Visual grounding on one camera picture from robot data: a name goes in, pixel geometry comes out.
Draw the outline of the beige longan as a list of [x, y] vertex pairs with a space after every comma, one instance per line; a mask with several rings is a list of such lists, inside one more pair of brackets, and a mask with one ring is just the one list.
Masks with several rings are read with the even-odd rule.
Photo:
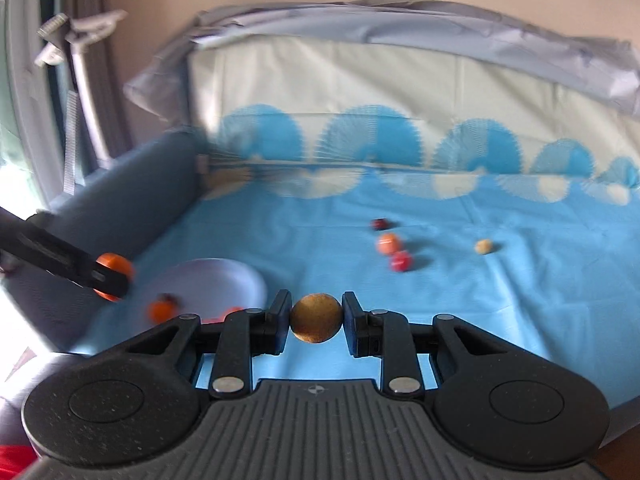
[[343, 308], [333, 296], [323, 292], [309, 294], [294, 304], [291, 330], [303, 342], [322, 344], [340, 331], [343, 316]]
[[474, 250], [479, 255], [487, 255], [494, 251], [494, 243], [489, 238], [483, 238], [475, 243]]

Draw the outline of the blue patterned sofa cloth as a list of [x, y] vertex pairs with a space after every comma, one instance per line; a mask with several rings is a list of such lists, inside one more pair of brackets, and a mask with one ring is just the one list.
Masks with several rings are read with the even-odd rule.
[[[270, 292], [354, 292], [449, 312], [592, 380], [639, 392], [639, 122], [555, 82], [452, 54], [294, 37], [193, 52], [202, 192], [141, 256], [81, 347], [135, 334], [134, 294], [229, 258]], [[387, 230], [371, 222], [385, 218]], [[376, 249], [396, 234], [394, 272]], [[489, 238], [494, 251], [474, 246]]]

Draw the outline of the dark red jujube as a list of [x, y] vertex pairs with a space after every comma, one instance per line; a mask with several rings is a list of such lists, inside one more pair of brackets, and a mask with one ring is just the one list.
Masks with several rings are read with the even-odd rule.
[[383, 231], [390, 227], [390, 222], [385, 218], [377, 218], [371, 222], [371, 226], [375, 231]]
[[163, 302], [164, 304], [171, 304], [174, 307], [178, 307], [179, 299], [175, 295], [171, 294], [160, 294], [157, 300], [159, 302]]

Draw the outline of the orange tangerine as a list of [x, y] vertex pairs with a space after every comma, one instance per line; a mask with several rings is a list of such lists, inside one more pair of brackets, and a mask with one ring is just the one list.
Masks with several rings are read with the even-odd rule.
[[134, 266], [125, 257], [106, 252], [96, 259], [93, 269], [93, 289], [107, 301], [119, 301], [127, 295], [134, 279]]

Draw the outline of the orange-pink fruit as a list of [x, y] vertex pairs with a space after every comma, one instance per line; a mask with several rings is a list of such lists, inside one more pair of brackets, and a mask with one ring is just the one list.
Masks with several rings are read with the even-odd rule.
[[396, 234], [385, 232], [376, 240], [376, 249], [382, 255], [392, 256], [401, 251], [402, 241]]

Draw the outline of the small red fruit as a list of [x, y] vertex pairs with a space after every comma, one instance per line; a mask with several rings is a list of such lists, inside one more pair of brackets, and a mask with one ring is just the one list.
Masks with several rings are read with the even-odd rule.
[[408, 272], [413, 264], [413, 256], [406, 250], [398, 250], [390, 257], [390, 267], [394, 272]]

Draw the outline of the orange fruit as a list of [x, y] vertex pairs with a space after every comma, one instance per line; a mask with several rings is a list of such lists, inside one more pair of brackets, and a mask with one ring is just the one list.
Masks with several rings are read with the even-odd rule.
[[154, 325], [162, 324], [176, 316], [177, 305], [170, 300], [161, 299], [153, 301], [146, 309], [146, 314]]

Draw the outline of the pink fruit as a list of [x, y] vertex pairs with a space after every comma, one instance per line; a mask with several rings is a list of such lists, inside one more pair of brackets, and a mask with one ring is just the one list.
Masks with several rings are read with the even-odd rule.
[[203, 324], [223, 323], [224, 320], [226, 318], [228, 318], [229, 315], [232, 315], [235, 312], [241, 312], [243, 310], [245, 310], [245, 309], [241, 308], [241, 307], [232, 307], [232, 308], [229, 308], [229, 309], [225, 310], [220, 315], [215, 316], [214, 318], [206, 318], [206, 319], [203, 318], [202, 319], [202, 323]]

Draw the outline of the light blue round plate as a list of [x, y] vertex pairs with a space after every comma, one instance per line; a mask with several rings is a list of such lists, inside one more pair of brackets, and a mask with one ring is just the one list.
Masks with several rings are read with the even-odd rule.
[[178, 314], [194, 313], [202, 321], [222, 318], [232, 308], [263, 308], [267, 285], [248, 264], [224, 258], [186, 261], [141, 285], [130, 307], [135, 333], [153, 327], [151, 304], [169, 295], [178, 301]]

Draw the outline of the grey plastic sofa cover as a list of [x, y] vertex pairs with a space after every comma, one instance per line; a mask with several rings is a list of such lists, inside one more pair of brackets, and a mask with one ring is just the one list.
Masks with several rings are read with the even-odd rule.
[[519, 70], [639, 115], [639, 51], [629, 42], [571, 37], [518, 18], [438, 0], [276, 2], [218, 6], [199, 13], [125, 84], [142, 110], [169, 122], [189, 119], [183, 63], [197, 48], [251, 36], [291, 36], [432, 50]]

